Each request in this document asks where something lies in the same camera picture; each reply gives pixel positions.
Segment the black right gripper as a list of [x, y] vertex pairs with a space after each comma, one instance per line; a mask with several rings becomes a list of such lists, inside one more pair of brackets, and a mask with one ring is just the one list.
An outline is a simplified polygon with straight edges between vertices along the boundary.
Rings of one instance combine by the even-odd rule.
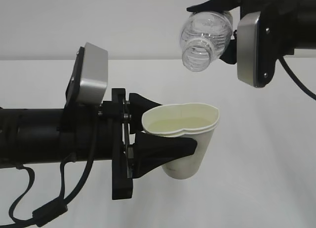
[[[187, 7], [188, 12], [223, 12], [231, 11], [236, 7], [240, 7], [240, 18], [249, 13], [249, 10], [255, 2], [259, 0], [209, 0], [201, 4]], [[237, 32], [233, 32], [233, 39], [230, 40], [228, 47], [221, 55], [220, 60], [229, 65], [237, 63]]]

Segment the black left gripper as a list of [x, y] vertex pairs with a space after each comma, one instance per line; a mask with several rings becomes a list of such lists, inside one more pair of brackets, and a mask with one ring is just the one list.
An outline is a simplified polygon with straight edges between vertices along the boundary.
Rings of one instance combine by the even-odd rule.
[[[128, 164], [123, 137], [128, 120], [123, 117], [125, 89], [112, 89], [111, 101], [100, 106], [75, 102], [77, 90], [66, 90], [66, 104], [59, 126], [59, 146], [63, 162], [86, 161], [86, 166], [75, 188], [65, 197], [73, 200], [83, 188], [95, 160], [112, 161], [112, 199], [130, 199], [133, 180], [128, 175]], [[161, 104], [137, 93], [129, 94], [130, 134], [135, 134], [133, 144], [132, 177], [140, 178], [168, 162], [193, 155], [197, 141], [192, 138], [169, 138], [143, 133], [142, 115]]]

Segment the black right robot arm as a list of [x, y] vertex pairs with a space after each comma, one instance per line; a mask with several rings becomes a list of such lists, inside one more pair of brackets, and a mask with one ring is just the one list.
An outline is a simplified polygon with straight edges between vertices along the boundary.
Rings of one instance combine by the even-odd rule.
[[316, 47], [316, 0], [208, 0], [187, 7], [190, 13], [240, 8], [240, 18], [258, 12], [257, 60], [275, 63], [295, 49]]

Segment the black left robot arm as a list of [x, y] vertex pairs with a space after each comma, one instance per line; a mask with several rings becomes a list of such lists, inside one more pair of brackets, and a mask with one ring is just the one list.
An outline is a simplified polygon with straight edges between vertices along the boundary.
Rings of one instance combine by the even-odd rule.
[[100, 106], [75, 104], [65, 109], [1, 109], [0, 166], [54, 163], [71, 153], [86, 161], [92, 137], [95, 160], [112, 162], [112, 198], [129, 199], [133, 180], [173, 160], [193, 155], [197, 141], [143, 131], [143, 114], [158, 106], [139, 94], [129, 100], [123, 88]]

